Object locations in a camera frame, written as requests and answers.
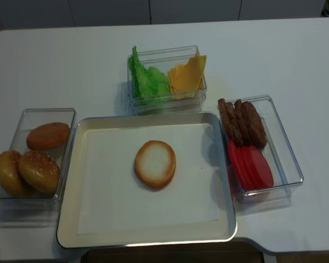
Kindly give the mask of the green lettuce leaf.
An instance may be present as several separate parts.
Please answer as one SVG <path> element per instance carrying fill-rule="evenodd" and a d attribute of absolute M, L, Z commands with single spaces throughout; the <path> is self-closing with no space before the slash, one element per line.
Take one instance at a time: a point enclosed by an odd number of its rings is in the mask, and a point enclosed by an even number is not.
<path fill-rule="evenodd" d="M 132 48 L 132 56 L 128 59 L 128 68 L 132 75 L 135 97 L 153 96 L 152 75 L 140 62 L 136 46 Z"/>
<path fill-rule="evenodd" d="M 149 101 L 142 101 L 142 105 L 151 105 L 151 104 L 159 104 L 165 103 L 169 101 L 169 98 L 164 98 L 165 95 L 169 94 L 170 87 L 168 83 L 168 79 L 166 75 L 161 72 L 159 69 L 150 66 L 147 68 L 152 75 L 152 88 L 153 88 L 153 96 L 158 96 L 157 99 L 152 99 Z"/>

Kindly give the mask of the green lettuce leaf in box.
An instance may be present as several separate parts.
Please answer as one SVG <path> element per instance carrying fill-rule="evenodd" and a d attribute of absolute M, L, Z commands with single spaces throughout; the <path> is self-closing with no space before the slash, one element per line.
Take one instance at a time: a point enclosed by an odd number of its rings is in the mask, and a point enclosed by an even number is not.
<path fill-rule="evenodd" d="M 151 104 L 159 104 L 165 103 L 169 101 L 169 98 L 164 98 L 165 95 L 169 94 L 170 87 L 168 83 L 168 79 L 166 75 L 161 72 L 159 69 L 150 66 L 147 68 L 152 75 L 152 88 L 153 88 L 153 96 L 158 96 L 157 99 L 152 99 L 149 101 L 142 101 L 142 105 L 151 105 Z"/>

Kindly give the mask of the clear box lettuce and cheese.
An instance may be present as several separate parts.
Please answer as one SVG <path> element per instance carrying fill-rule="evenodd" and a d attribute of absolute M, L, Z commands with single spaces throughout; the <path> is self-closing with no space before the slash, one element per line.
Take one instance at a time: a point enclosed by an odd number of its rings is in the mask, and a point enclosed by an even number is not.
<path fill-rule="evenodd" d="M 138 52 L 140 62 L 149 68 L 150 66 L 159 69 L 163 72 L 168 79 L 168 71 L 171 68 L 175 68 L 176 65 L 187 64 L 189 59 L 194 57 L 198 51 L 197 46 L 188 46 L 181 48 L 172 48 L 172 49 L 162 49 L 162 50 L 153 50 L 148 52 Z M 152 99 L 157 99 L 158 96 L 148 96 L 142 98 L 136 98 L 134 95 L 134 84 L 132 80 L 132 75 L 127 68 L 127 77 L 128 77 L 128 104 L 129 110 L 133 115 L 150 115 L 150 114 L 160 114 L 160 113 L 172 113 L 172 112 L 192 112 L 192 111 L 201 111 L 204 101 L 206 99 L 207 85 L 206 80 L 203 78 L 202 89 L 196 92 L 196 96 L 188 99 L 174 100 L 172 99 L 171 91 L 169 94 L 165 95 L 164 98 L 169 98 L 168 102 L 151 104 L 151 105 L 142 105 L 142 101 L 149 101 Z"/>

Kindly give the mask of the yellow cheese slices stack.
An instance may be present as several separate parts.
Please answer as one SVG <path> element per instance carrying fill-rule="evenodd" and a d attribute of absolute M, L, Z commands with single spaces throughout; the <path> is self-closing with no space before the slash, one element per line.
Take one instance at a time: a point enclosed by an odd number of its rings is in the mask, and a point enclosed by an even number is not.
<path fill-rule="evenodd" d="M 207 56 L 199 55 L 197 51 L 187 64 L 176 65 L 168 71 L 172 99 L 180 100 L 196 96 L 196 92 L 203 86 L 206 60 Z"/>

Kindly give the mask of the toasted bottom bun half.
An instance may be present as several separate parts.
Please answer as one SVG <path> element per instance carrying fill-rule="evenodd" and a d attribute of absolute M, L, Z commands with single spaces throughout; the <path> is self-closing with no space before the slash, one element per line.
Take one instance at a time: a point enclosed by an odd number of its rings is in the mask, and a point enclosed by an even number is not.
<path fill-rule="evenodd" d="M 134 170 L 138 179 L 147 187 L 159 190 L 173 179 L 176 157 L 173 149 L 165 142 L 150 140 L 137 152 Z"/>

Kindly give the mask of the silver metal tray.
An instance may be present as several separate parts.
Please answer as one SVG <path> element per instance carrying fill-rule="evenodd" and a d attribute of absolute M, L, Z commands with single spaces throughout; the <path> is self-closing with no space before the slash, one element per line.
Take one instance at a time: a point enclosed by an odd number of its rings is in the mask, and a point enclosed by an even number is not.
<path fill-rule="evenodd" d="M 210 124 L 212 147 L 217 166 L 212 176 L 212 196 L 218 208 L 216 221 L 149 227 L 134 230 L 78 232 L 84 171 L 87 159 L 86 133 L 103 129 L 157 127 L 165 125 Z M 167 244 L 214 243 L 231 240 L 237 231 L 234 206 L 225 162 L 222 130 L 218 117 L 211 112 L 176 113 L 165 115 L 94 117 L 77 125 L 69 171 L 66 177 L 63 202 L 56 237 L 66 249 L 94 247 L 139 247 Z"/>

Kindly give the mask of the brown patty leftmost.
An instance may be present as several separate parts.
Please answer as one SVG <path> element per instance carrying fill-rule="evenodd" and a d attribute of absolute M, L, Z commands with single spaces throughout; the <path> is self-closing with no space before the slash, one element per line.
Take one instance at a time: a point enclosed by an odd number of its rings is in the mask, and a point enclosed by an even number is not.
<path fill-rule="evenodd" d="M 234 131 L 232 128 L 232 125 L 230 123 L 230 118 L 228 115 L 228 111 L 226 108 L 226 103 L 224 99 L 219 99 L 218 100 L 218 110 L 219 110 L 219 115 L 220 115 L 220 119 L 221 122 L 223 124 L 225 133 L 228 137 L 229 140 L 234 140 Z"/>

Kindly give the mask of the white paper tray liner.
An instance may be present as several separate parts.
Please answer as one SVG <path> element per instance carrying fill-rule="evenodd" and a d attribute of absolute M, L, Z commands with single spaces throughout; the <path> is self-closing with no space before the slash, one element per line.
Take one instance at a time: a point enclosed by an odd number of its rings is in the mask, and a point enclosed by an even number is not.
<path fill-rule="evenodd" d="M 177 166 L 163 189 L 134 174 L 138 150 L 150 140 L 169 144 Z M 216 221 L 211 180 L 217 166 L 210 124 L 103 129 L 86 133 L 78 232 L 111 232 Z"/>

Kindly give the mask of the red tomato slices stack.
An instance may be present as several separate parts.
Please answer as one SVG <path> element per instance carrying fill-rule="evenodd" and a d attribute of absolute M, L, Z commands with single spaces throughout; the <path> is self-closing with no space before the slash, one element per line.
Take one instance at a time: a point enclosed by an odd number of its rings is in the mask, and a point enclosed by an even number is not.
<path fill-rule="evenodd" d="M 241 187 L 246 191 L 271 188 L 273 174 L 262 152 L 254 145 L 235 146 L 228 141 L 228 153 Z"/>

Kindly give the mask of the brown patty rightmost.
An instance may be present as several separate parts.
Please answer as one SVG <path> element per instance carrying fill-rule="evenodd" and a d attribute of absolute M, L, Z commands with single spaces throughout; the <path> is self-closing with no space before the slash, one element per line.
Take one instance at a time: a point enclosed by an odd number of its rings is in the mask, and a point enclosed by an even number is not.
<path fill-rule="evenodd" d="M 260 115 L 249 101 L 242 103 L 242 114 L 253 144 L 263 149 L 267 145 L 266 133 Z"/>

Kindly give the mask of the clear box patties and tomato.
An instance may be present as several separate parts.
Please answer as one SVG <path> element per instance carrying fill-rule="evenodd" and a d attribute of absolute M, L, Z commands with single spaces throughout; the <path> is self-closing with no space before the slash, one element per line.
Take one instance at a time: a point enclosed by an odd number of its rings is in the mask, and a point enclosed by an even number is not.
<path fill-rule="evenodd" d="M 244 190 L 234 172 L 228 153 L 228 137 L 223 124 L 223 141 L 226 163 L 232 195 L 240 210 L 262 210 L 286 207 L 291 204 L 291 195 L 296 187 L 304 181 L 296 157 L 291 148 L 285 130 L 277 114 L 271 97 L 257 96 L 241 99 L 242 103 L 249 101 L 256 108 L 266 133 L 267 145 L 259 149 L 265 157 L 273 174 L 274 185 L 261 190 Z"/>

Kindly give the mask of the right sesame bun top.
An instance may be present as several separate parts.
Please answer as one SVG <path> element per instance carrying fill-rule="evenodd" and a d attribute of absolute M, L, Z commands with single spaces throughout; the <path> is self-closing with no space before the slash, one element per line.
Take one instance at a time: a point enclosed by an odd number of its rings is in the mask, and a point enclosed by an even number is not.
<path fill-rule="evenodd" d="M 36 190 L 54 193 L 60 176 L 57 162 L 40 151 L 24 153 L 18 162 L 18 170 L 23 179 Z"/>

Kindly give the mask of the sesame bun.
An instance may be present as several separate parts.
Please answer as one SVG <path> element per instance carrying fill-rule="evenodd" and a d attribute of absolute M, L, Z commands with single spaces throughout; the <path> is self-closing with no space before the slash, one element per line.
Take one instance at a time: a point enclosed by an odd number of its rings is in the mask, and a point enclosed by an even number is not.
<path fill-rule="evenodd" d="M 21 154 L 16 150 L 4 151 L 0 154 L 0 185 L 6 193 L 14 197 L 26 198 L 36 193 L 20 175 L 18 162 Z"/>
<path fill-rule="evenodd" d="M 60 176 L 57 162 L 40 151 L 24 153 L 18 162 L 18 170 L 23 179 L 36 190 L 54 193 Z"/>

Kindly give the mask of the clear box with buns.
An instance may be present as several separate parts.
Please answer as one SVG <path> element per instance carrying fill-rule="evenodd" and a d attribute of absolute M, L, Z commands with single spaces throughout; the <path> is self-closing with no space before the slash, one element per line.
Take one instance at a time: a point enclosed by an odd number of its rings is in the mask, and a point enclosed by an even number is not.
<path fill-rule="evenodd" d="M 0 206 L 7 209 L 28 209 L 30 207 L 57 207 L 64 194 L 66 173 L 69 166 L 73 133 L 76 124 L 73 108 L 32 108 L 23 110 L 15 131 L 10 150 L 25 153 L 29 150 L 26 138 L 35 128 L 48 123 L 60 122 L 69 126 L 67 141 L 55 148 L 43 150 L 54 159 L 60 168 L 60 176 L 54 193 L 36 192 L 29 197 L 14 197 L 0 185 Z"/>

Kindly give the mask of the left sesame bun top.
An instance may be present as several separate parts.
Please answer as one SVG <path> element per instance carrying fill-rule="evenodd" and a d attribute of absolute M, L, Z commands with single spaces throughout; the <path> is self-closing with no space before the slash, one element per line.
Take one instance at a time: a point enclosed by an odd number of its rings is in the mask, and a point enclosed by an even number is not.
<path fill-rule="evenodd" d="M 0 185 L 6 193 L 14 197 L 26 198 L 36 193 L 20 175 L 18 162 L 21 154 L 16 150 L 4 151 L 0 154 Z"/>

